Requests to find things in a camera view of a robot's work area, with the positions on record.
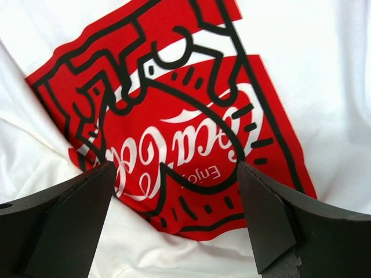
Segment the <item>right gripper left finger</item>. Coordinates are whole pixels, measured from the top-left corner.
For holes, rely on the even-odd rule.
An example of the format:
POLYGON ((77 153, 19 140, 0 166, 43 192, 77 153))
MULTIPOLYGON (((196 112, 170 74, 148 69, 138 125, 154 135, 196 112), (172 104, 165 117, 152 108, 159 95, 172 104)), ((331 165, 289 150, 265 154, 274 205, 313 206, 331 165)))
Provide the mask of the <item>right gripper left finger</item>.
POLYGON ((88 277, 114 191, 102 163, 1 204, 1 277, 88 277))

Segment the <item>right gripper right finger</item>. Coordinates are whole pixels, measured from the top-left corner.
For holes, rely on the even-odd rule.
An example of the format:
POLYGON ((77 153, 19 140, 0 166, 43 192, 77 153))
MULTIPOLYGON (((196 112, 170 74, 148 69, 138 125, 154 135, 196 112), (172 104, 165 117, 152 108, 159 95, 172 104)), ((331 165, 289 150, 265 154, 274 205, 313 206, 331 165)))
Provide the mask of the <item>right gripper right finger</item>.
POLYGON ((262 277, 370 276, 370 215, 320 202, 246 163, 238 184, 262 277))

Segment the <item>white Coca-Cola print t-shirt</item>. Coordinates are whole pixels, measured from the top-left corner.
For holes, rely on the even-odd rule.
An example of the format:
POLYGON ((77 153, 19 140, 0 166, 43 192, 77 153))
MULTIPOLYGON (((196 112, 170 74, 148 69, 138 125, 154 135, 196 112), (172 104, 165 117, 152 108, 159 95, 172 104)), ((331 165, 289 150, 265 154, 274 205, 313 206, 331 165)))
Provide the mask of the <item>white Coca-Cola print t-shirt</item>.
POLYGON ((112 161, 90 277, 257 277, 236 170, 370 213, 369 1, 2 1, 1 202, 112 161))

